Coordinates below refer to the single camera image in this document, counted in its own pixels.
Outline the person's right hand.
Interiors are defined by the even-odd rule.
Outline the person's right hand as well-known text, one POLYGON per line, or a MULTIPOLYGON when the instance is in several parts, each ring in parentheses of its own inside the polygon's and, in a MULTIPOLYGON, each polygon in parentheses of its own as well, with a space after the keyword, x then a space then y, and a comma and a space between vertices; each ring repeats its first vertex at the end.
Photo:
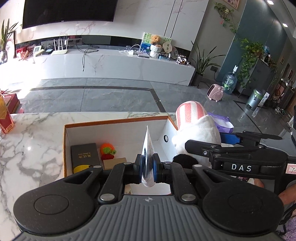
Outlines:
MULTIPOLYGON (((260 179, 251 178, 248 183, 264 188, 264 183, 260 179)), ((285 211, 288 210, 293 204, 295 204, 295 180, 290 182, 286 189, 281 192, 278 197, 284 204, 285 211)))

